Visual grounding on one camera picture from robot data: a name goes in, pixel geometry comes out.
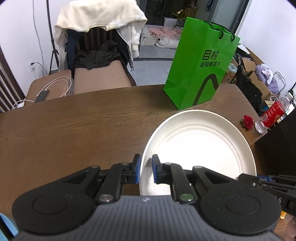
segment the barcode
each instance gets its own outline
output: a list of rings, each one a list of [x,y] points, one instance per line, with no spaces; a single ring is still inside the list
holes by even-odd
[[[265,121],[267,118],[268,118],[268,115],[265,114],[264,116],[261,117],[262,118],[262,121]]]

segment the cream sweater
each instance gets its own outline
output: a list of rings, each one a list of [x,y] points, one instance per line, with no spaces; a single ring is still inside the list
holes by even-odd
[[[67,29],[88,32],[93,27],[116,29],[129,46],[131,60],[139,56],[140,33],[147,18],[135,0],[76,0],[61,8],[54,26],[59,46],[59,69],[65,68]]]

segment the gray ribbed surface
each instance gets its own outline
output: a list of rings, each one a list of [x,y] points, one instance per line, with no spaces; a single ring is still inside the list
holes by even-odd
[[[273,233],[237,237],[205,223],[194,207],[181,205],[171,196],[122,196],[100,205],[79,228],[61,235],[33,236],[20,233],[14,241],[279,241]]]

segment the red rose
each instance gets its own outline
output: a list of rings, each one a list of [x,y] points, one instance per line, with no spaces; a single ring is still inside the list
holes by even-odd
[[[240,123],[242,127],[245,128],[247,131],[253,129],[253,125],[254,125],[253,119],[248,115],[244,115],[244,119],[241,119]]]

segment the white plush toy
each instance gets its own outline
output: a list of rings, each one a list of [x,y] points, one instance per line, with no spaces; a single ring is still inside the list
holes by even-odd
[[[179,40],[171,39],[170,37],[159,38],[155,45],[159,48],[177,49]]]

